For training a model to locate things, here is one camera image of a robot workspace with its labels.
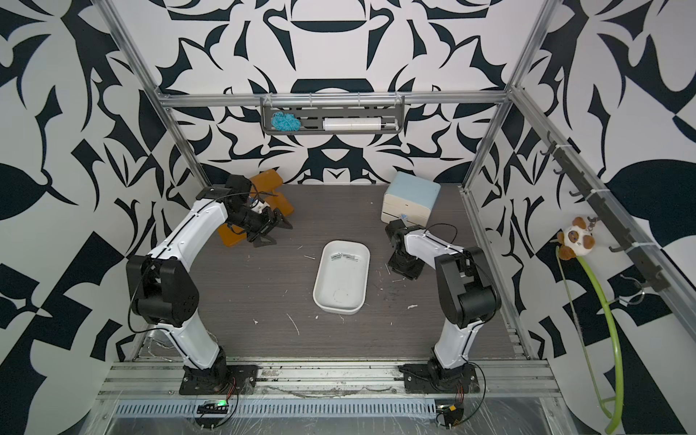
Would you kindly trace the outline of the white plastic storage tray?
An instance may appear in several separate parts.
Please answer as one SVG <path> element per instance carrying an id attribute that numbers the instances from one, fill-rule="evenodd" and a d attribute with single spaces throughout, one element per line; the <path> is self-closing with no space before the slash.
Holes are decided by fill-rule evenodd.
<path id="1" fill-rule="evenodd" d="M 331 261 L 331 255 L 347 253 L 360 257 Z M 355 315 L 364 305 L 371 254 L 366 245 L 352 241 L 333 240 L 324 246 L 320 257 L 313 299 L 327 313 Z"/>

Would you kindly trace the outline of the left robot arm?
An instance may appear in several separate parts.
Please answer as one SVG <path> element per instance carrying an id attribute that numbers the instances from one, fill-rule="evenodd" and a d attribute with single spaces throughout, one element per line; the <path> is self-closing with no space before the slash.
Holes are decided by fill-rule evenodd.
<path id="1" fill-rule="evenodd" d="M 219 392 L 228 382 L 224 350 L 199 317 L 199 290 L 190 270 L 199 252 L 222 226 L 242 229 L 255 247 L 271 246 L 274 228 L 293 226 L 279 208 L 268 204 L 272 191 L 257 190 L 248 179 L 236 187 L 203 188 L 186 217 L 144 255 L 131 257 L 126 266 L 130 313 L 160 331 L 183 359 L 185 376 Z"/>

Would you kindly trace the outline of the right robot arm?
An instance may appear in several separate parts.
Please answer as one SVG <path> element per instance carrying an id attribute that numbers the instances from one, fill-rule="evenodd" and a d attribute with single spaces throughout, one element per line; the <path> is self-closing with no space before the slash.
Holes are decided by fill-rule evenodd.
<path id="1" fill-rule="evenodd" d="M 409 280 L 429 266 L 435 271 L 445 323 L 433 346 L 427 373 L 433 381 L 451 380 L 472 366 L 469 353 L 480 329 L 500 310 L 500 293 L 481 248 L 463 248 L 427 228 L 397 219 L 385 228 L 393 247 L 388 268 Z"/>

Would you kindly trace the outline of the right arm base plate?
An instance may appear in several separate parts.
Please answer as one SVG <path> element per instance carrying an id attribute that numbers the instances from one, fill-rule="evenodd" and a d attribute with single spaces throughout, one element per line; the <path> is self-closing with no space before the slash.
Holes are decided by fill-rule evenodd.
<path id="1" fill-rule="evenodd" d="M 427 364 L 404 364 L 398 367 L 407 393 L 479 393 L 478 376 L 473 364 L 444 369 L 436 360 Z"/>

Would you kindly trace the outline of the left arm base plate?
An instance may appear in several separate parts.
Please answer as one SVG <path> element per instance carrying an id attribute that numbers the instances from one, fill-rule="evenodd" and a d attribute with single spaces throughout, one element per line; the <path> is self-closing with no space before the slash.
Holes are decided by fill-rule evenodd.
<path id="1" fill-rule="evenodd" d="M 255 364 L 228 365 L 225 369 L 213 367 L 199 370 L 184 367 L 184 376 L 179 386 L 179 394 L 194 395 L 227 395 L 231 387 L 244 393 L 256 386 L 259 366 Z"/>

